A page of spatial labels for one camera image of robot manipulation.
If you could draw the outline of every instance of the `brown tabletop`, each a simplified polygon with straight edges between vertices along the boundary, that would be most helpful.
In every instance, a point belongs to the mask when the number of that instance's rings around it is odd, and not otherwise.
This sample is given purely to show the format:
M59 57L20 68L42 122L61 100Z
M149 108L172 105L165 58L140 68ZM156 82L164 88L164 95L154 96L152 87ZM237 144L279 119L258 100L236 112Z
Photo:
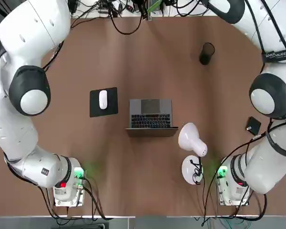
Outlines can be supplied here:
M138 18L116 21L120 30L131 31ZM216 49L208 66L198 61L205 42ZM197 125L209 149L202 159L208 187L220 159L252 137L245 131L248 117L260 120L265 129L267 119L248 96L260 59L260 51L243 34L215 17L157 18L142 22L131 36L120 35L108 20L83 23L70 33L48 71L51 105L33 118L39 145L75 157L89 170L105 215L200 216L203 185L191 186L181 174L183 159L192 153L179 148L179 132L129 138L124 130L129 99L169 98L175 126ZM109 87L118 88L119 113L90 118L89 92ZM207 215L216 214L214 187L211 193ZM267 195L266 214L286 215L286 176ZM219 207L218 215L233 209ZM84 207L69 212L90 215L88 196ZM254 198L241 214L258 214ZM23 215L48 212L39 190L10 174L0 149L0 216Z

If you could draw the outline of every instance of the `white desk lamp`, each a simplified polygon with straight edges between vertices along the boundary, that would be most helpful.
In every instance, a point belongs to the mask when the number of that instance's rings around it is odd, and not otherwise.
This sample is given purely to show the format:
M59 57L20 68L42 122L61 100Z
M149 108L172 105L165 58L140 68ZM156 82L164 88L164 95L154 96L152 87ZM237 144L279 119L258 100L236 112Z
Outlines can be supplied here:
M204 169L201 165L200 157L203 157L207 153L206 144L200 140L197 127L194 123L187 123L181 129L178 143L181 149L187 151L194 151L199 157L189 155L187 156L182 163L182 175L187 183L191 185L198 184L202 177Z

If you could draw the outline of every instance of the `small black box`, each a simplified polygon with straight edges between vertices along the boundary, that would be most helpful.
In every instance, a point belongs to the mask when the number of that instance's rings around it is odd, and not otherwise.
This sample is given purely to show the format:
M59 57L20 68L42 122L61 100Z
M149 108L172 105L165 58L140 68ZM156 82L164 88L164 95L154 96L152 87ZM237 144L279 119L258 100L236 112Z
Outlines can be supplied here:
M258 135L259 128L261 127L261 123L257 121L253 117L249 117L246 130L252 133L254 136Z

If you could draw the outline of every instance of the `laptop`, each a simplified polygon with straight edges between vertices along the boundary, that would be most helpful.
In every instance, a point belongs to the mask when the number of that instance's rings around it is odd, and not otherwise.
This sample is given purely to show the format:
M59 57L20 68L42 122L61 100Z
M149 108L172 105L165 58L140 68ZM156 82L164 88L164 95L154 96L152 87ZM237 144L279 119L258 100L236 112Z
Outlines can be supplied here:
M173 136L178 130L173 127L172 100L131 99L129 136Z

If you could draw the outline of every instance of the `mouse pad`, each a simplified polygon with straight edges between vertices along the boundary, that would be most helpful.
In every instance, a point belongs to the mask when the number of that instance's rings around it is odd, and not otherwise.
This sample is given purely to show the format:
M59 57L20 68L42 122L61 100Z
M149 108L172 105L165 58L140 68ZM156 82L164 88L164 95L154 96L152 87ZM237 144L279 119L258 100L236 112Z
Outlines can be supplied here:
M100 91L107 91L107 108L100 108L99 95ZM119 112L118 109L118 88L104 88L90 91L90 117L99 117L105 115L115 115Z

